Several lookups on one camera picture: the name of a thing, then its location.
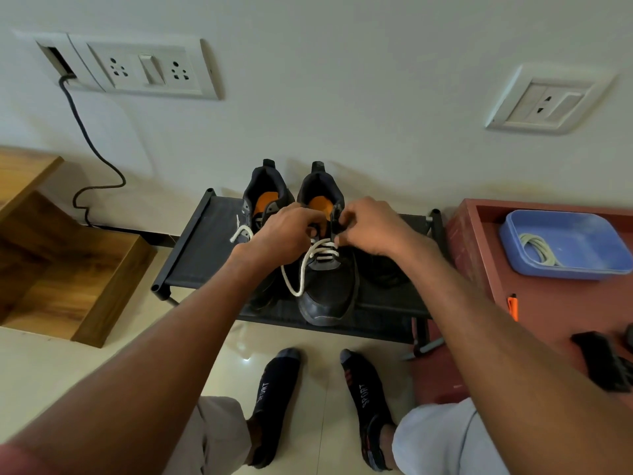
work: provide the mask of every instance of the hand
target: hand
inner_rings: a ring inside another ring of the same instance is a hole
[[[268,269],[274,270],[293,263],[308,251],[312,244],[310,239],[317,233],[310,226],[315,223],[321,225],[324,235],[325,214],[295,202],[272,215],[248,243],[241,245],[252,249]]]
[[[410,242],[434,242],[414,231],[386,201],[365,197],[348,204],[339,217],[347,229],[337,235],[337,246],[352,245],[372,255],[393,258]]]

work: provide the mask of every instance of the red sleeve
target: red sleeve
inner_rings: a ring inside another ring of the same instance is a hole
[[[0,475],[58,475],[37,457],[13,445],[0,445]]]

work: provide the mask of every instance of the forearm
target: forearm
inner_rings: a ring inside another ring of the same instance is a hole
[[[394,255],[513,474],[625,472],[633,414],[487,300],[421,239]]]
[[[233,251],[202,288],[18,433],[64,473],[159,474],[249,293],[268,273]]]

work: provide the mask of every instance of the orange object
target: orange object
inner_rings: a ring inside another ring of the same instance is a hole
[[[508,297],[508,311],[515,322],[518,322],[518,298],[517,294],[513,293]]]
[[[255,210],[253,211],[253,215],[257,215],[258,213],[264,213],[264,210],[268,206],[268,203],[271,201],[275,201],[279,199],[279,193],[277,192],[264,192],[259,195],[257,199],[257,203],[255,203]]]
[[[315,196],[310,203],[308,203],[308,207],[313,210],[322,211],[325,214],[325,217],[330,220],[330,215],[332,214],[332,208],[334,208],[334,204],[329,201],[324,196]]]

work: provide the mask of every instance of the black sock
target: black sock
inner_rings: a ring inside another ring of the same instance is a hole
[[[380,431],[385,424],[394,423],[380,377],[368,359],[354,351],[341,351],[341,365],[358,412],[363,458],[374,471],[388,470],[380,449]]]
[[[261,426],[261,446],[253,454],[252,466],[264,468],[275,458],[286,408],[301,367],[301,353],[285,348],[268,362],[259,381],[253,417]]]

